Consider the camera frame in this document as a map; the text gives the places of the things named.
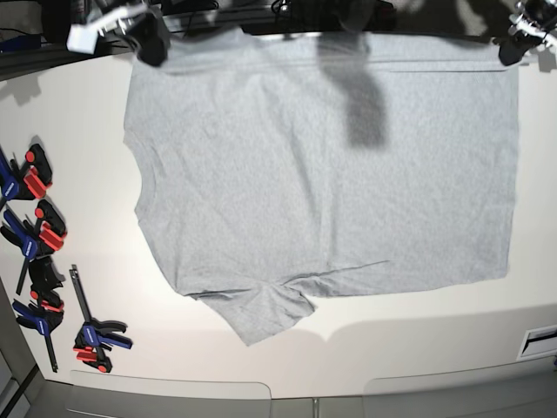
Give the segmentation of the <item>blue red bar clamp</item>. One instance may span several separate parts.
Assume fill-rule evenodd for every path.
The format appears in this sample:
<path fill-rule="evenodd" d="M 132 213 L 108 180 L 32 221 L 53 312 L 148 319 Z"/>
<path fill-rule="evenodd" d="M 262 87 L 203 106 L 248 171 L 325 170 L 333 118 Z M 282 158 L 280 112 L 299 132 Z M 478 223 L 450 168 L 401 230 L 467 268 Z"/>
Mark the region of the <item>blue red bar clamp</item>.
<path fill-rule="evenodd" d="M 106 352 L 114 347 L 130 350 L 133 342 L 125 333 L 127 325 L 119 321 L 99 321 L 93 317 L 76 265 L 69 270 L 71 282 L 84 317 L 84 323 L 77 332 L 73 351 L 83 364 L 95 368 L 103 374 L 112 370 L 111 359 Z"/>
<path fill-rule="evenodd" d="M 64 245 L 67 228 L 63 217 L 48 199 L 40 199 L 35 209 L 36 221 L 20 220 L 7 206 L 3 212 L 1 234 L 23 255 L 23 265 L 17 282 L 20 295 L 31 261 L 50 257 Z"/>
<path fill-rule="evenodd" d="M 12 200 L 42 199 L 52 182 L 52 169 L 40 144 L 25 153 L 22 165 L 1 152 L 1 208 Z"/>

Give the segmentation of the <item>top blue red bar clamp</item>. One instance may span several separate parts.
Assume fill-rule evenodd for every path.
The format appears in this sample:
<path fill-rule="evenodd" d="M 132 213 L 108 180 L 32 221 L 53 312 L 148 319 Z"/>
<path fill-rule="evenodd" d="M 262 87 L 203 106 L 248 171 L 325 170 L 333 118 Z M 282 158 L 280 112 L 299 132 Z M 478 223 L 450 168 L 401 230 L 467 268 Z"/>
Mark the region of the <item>top blue red bar clamp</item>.
<path fill-rule="evenodd" d="M 12 200 L 42 199 L 52 182 L 52 169 L 40 144 L 25 153 L 22 165 L 1 152 L 1 208 Z"/>

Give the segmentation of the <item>grey T-shirt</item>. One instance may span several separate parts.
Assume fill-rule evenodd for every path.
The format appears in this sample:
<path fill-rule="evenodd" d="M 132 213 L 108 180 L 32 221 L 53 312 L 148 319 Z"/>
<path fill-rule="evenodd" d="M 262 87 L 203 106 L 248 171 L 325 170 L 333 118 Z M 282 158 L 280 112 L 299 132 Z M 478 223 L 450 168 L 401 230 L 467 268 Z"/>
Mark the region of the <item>grey T-shirt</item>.
<path fill-rule="evenodd" d="M 178 294 L 246 344 L 312 298 L 505 277 L 519 71 L 494 46 L 230 29 L 135 61 L 138 223 Z"/>

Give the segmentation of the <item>lower blue red bar clamp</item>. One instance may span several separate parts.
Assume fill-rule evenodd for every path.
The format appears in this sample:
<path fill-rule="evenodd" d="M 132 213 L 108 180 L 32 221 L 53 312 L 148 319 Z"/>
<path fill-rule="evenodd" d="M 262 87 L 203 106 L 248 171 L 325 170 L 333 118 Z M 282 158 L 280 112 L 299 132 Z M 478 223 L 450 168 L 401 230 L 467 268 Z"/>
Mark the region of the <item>lower blue red bar clamp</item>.
<path fill-rule="evenodd" d="M 76 265 L 69 270 L 71 282 L 84 317 L 84 323 L 77 332 L 73 351 L 83 364 L 95 368 L 103 374 L 112 370 L 111 359 L 106 352 L 114 347 L 130 350 L 133 342 L 125 333 L 127 325 L 119 321 L 99 321 L 93 317 Z"/>

